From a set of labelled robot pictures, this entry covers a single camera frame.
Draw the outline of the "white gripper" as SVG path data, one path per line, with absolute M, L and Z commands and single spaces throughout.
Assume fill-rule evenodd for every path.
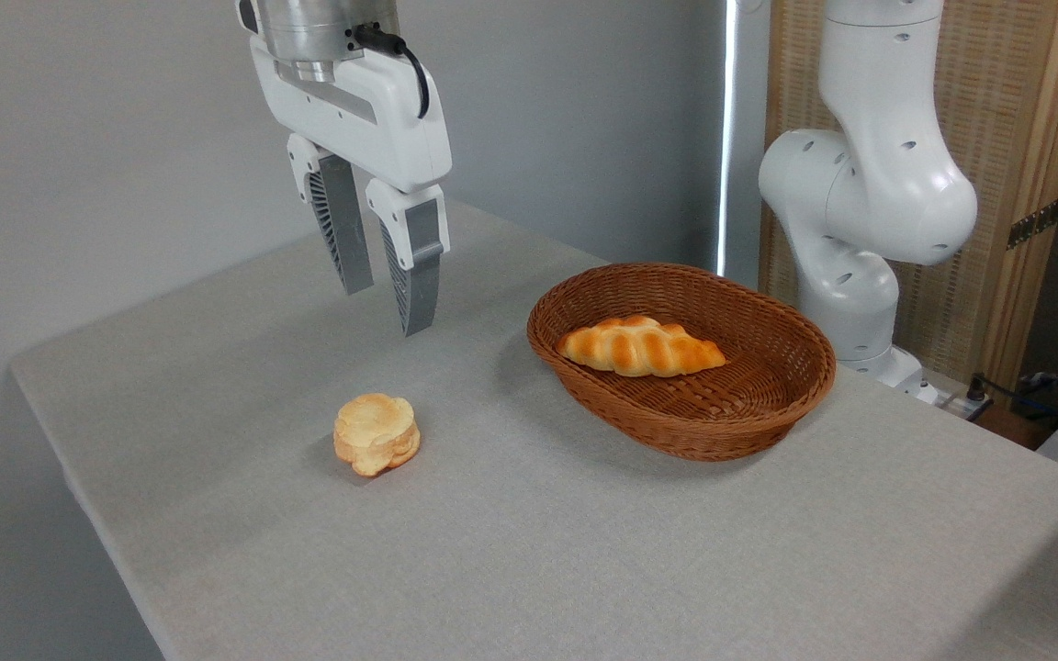
M 353 164 L 378 177 L 366 185 L 366 202 L 381 225 L 403 334 L 427 330 L 448 252 L 445 198 L 437 184 L 453 167 L 432 75 L 420 118 L 420 85 L 406 59 L 367 50 L 332 67 L 332 81 L 303 81 L 262 39 L 251 37 L 249 47 L 270 113 L 295 133 L 288 137 L 291 172 L 345 293 L 373 284 Z

